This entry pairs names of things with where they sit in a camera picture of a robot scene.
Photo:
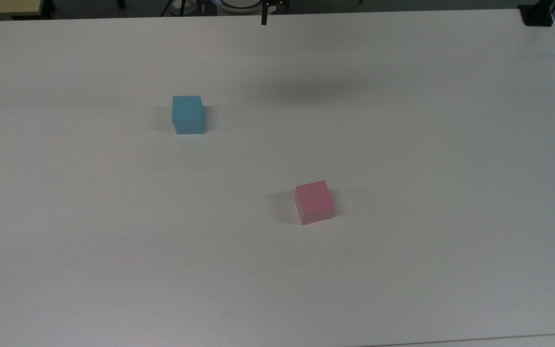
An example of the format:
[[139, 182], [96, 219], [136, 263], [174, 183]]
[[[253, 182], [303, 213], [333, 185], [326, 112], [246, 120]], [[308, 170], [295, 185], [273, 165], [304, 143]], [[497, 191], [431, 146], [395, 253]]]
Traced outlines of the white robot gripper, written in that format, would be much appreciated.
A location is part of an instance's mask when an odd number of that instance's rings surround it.
[[282, 7], [283, 12], [287, 13], [290, 6], [289, 0], [260, 0], [260, 3], [262, 4], [261, 24], [263, 26], [266, 26], [268, 22], [269, 7]]

